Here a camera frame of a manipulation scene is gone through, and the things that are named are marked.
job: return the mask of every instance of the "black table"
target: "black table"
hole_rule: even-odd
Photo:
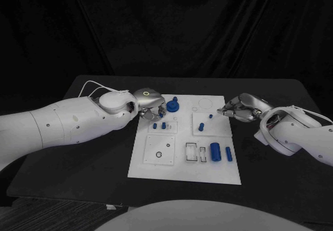
[[[78,96],[87,80],[132,92],[150,87],[162,94],[224,95],[227,100],[247,92],[274,106],[295,104],[321,112],[302,83],[293,79],[78,76],[65,99]],[[97,87],[90,83],[84,96]],[[211,200],[287,219],[333,221],[333,167],[303,150],[289,157],[263,145],[254,138],[259,121],[231,119],[243,185],[129,178],[138,123],[139,117],[122,130],[87,143],[29,154],[8,194],[129,206],[178,199]]]

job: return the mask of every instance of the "floor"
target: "floor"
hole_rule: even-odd
[[[107,210],[101,204],[19,198],[0,207],[2,231],[94,231],[133,208]],[[299,222],[315,231],[333,231],[333,224]]]

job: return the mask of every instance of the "white cable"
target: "white cable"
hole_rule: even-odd
[[[88,81],[86,82],[86,84],[84,84],[83,89],[81,89],[81,93],[80,93],[80,95],[78,95],[78,98],[80,98],[80,96],[81,96],[81,94],[83,94],[83,91],[84,91],[84,88],[86,88],[86,85],[87,85],[88,82],[93,82],[93,83],[96,83],[97,85],[103,86],[103,85],[101,85],[100,83],[97,83],[96,81],[88,80]],[[119,90],[116,90],[116,89],[113,89],[113,88],[109,88],[109,87],[106,87],[106,86],[103,86],[103,87],[104,87],[106,89],[109,89],[110,91],[122,92],[122,91],[119,91]]]
[[[308,113],[310,113],[310,114],[316,115],[318,117],[326,119],[326,120],[333,124],[333,121],[332,121],[326,116],[323,116],[322,114],[319,114],[319,113],[316,113],[316,112],[312,112],[312,111],[309,111],[308,109],[303,109],[303,108],[300,108],[300,107],[296,107],[295,105],[290,106],[290,107],[295,108],[295,109],[298,109],[298,110],[300,110],[300,111],[306,111]]]
[[[91,95],[96,93],[96,91],[100,89],[100,88],[104,88],[104,87],[99,87],[94,92],[88,95],[88,97],[91,97]]]

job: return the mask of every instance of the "dark background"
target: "dark background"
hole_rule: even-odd
[[[90,74],[295,78],[333,116],[331,0],[2,1],[0,25],[0,115],[60,101]]]

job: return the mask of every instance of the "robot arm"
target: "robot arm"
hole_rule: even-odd
[[[303,109],[295,106],[274,108],[267,101],[244,93],[227,103],[218,113],[243,122],[261,119],[256,138],[266,145],[289,156],[305,148],[321,162],[333,166],[333,125],[322,126]]]
[[[29,153],[87,142],[122,129],[138,114],[146,119],[161,118],[150,109],[159,107],[165,115],[165,105],[165,98],[152,89],[135,95],[112,91],[97,99],[67,99],[38,110],[0,116],[0,171]]]

